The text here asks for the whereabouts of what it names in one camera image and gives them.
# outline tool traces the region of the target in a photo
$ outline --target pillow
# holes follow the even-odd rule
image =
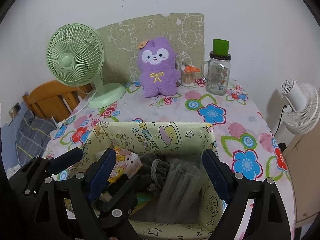
[[[55,129],[52,120],[34,116],[30,110],[24,114],[16,136],[18,160],[21,166],[36,155],[42,157],[50,141],[50,132]]]

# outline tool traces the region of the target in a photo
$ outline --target white wall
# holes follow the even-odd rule
[[[204,14],[206,59],[212,38],[230,40],[231,76],[243,84],[271,129],[282,108],[275,90],[285,78],[319,88],[320,28],[302,0],[17,0],[0,24],[2,116],[25,91],[52,80],[45,50],[60,26],[81,22],[100,28],[174,12]],[[289,140],[288,133],[281,135]]]

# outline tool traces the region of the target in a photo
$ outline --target fan base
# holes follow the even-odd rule
[[[103,85],[103,94],[95,96],[89,102],[89,107],[93,109],[109,106],[118,101],[125,93],[125,87],[119,83],[109,83]]]

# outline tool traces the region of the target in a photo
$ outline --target jar handle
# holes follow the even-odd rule
[[[203,79],[204,81],[207,80],[207,78],[204,76],[204,65],[206,65],[206,64],[207,64],[208,67],[209,67],[209,63],[208,63],[207,60],[205,60],[204,62],[202,62],[202,64],[201,64],[201,72],[200,72],[201,77],[202,77],[202,79]]]

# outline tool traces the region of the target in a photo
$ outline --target embroidered bow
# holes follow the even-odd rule
[[[163,76],[164,73],[160,71],[159,73],[151,73],[150,77],[154,77],[155,80],[153,81],[154,83],[157,82],[157,79],[161,82],[162,80],[159,78],[159,76]]]

